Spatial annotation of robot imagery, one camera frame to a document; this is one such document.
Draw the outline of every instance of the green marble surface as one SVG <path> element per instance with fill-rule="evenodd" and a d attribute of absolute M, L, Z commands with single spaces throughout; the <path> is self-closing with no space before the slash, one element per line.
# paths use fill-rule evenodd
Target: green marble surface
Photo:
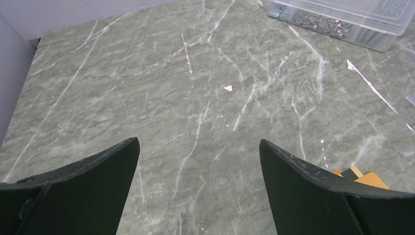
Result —
<path fill-rule="evenodd" d="M 49 32 L 0 177 L 11 183 L 136 136 L 123 235 L 275 234 L 262 138 L 415 192 L 415 107 L 405 99 L 415 93 L 414 32 L 412 23 L 379 53 L 268 18 L 261 0 L 184 0 Z"/>

